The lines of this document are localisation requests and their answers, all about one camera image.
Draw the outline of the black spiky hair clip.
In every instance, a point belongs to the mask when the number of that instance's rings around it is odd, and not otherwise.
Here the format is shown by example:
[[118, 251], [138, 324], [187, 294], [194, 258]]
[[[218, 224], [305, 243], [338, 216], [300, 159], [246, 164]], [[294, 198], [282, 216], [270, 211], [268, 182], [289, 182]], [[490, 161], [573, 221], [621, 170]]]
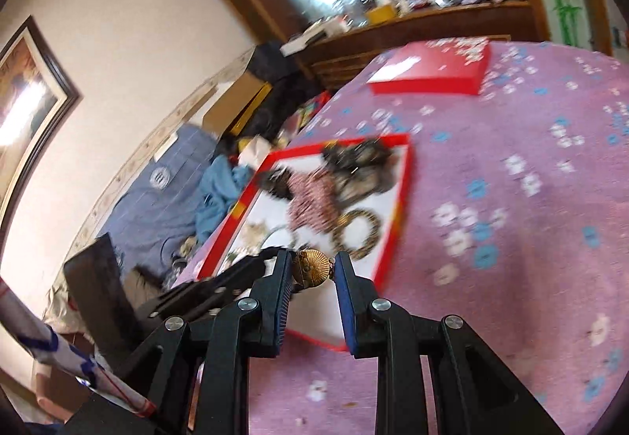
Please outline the black spiky hair clip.
[[257, 186], [275, 199], [291, 201], [293, 193], [289, 181], [292, 172], [288, 168], [275, 168], [262, 171], [257, 178]]

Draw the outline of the red plaid scrunchie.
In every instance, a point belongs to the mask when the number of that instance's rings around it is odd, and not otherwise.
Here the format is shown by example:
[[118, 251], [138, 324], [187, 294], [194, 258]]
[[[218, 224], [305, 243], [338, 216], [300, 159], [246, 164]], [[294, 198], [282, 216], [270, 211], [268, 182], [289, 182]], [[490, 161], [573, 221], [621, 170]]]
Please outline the red plaid scrunchie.
[[288, 206], [291, 231], [309, 228], [319, 234], [330, 233], [339, 218], [333, 174], [324, 168], [292, 172], [289, 185], [293, 193]]

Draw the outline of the dark organza scrunchie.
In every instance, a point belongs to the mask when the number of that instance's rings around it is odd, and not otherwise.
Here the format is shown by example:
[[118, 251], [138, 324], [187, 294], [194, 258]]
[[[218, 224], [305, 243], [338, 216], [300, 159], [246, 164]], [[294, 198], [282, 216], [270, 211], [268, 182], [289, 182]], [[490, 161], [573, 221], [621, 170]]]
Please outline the dark organza scrunchie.
[[394, 187], [394, 153], [380, 139], [366, 139], [356, 145], [327, 145], [322, 156], [325, 169], [333, 177], [340, 208]]

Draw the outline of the blue patterned cloth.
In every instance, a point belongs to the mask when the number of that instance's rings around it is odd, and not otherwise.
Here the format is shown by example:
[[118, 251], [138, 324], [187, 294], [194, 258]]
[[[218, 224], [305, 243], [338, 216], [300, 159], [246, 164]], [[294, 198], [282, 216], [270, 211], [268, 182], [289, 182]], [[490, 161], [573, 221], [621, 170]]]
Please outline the blue patterned cloth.
[[110, 236], [122, 276], [140, 267], [164, 279], [184, 240], [205, 243], [235, 206], [253, 171], [216, 147], [200, 127], [183, 124], [117, 201], [100, 232]]

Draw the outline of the cardboard box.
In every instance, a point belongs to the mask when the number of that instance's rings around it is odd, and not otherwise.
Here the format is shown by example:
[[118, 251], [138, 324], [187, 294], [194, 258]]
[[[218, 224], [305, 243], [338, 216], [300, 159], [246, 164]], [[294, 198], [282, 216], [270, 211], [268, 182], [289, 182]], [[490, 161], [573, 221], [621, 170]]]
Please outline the cardboard box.
[[254, 112], [267, 98], [271, 84], [244, 71], [227, 89], [217, 96], [202, 117], [202, 129], [214, 137], [225, 133], [239, 136]]

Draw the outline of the pink floral bedspread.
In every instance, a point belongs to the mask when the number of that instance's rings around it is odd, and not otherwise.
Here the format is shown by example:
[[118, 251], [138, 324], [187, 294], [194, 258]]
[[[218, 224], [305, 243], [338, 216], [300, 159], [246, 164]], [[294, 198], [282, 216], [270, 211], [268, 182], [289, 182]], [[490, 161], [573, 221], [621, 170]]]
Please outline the pink floral bedspread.
[[376, 97], [372, 59], [296, 138], [405, 134], [413, 170], [384, 297], [457, 314], [567, 434], [628, 372], [628, 65], [496, 42], [481, 92]]

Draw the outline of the wooden dresser counter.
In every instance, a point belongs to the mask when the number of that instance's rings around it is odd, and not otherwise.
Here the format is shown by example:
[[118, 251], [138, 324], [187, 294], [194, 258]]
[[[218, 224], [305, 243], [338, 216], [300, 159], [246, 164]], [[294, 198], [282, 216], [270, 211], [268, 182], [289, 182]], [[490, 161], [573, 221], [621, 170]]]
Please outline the wooden dresser counter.
[[335, 92], [349, 83], [373, 58], [388, 50], [422, 40], [488, 37], [502, 41], [540, 42], [549, 38], [528, 2], [478, 4], [421, 9], [387, 22], [319, 40], [292, 55], [319, 85]]

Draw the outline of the red gift box lid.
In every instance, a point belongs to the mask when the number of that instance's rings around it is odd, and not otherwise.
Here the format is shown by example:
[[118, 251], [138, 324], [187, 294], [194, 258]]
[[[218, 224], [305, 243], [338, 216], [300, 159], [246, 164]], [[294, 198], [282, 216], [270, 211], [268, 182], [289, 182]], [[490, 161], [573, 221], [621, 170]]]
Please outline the red gift box lid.
[[488, 37], [402, 46], [368, 80], [372, 94], [479, 95], [491, 56]]

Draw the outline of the yellow box on dresser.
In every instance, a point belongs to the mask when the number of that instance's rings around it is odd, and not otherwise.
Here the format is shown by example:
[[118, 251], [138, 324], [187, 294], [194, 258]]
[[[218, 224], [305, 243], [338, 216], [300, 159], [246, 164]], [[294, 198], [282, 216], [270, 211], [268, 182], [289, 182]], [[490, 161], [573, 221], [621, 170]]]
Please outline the yellow box on dresser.
[[376, 6], [364, 13], [371, 25], [379, 25], [398, 18], [398, 13], [390, 4]]

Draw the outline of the framed wall picture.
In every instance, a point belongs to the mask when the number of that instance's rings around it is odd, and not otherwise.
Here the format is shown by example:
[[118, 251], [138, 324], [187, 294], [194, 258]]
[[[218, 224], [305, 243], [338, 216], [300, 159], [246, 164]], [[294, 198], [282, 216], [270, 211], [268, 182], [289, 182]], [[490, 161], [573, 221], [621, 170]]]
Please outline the framed wall picture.
[[35, 19], [1, 51], [1, 238], [50, 139], [81, 99]]

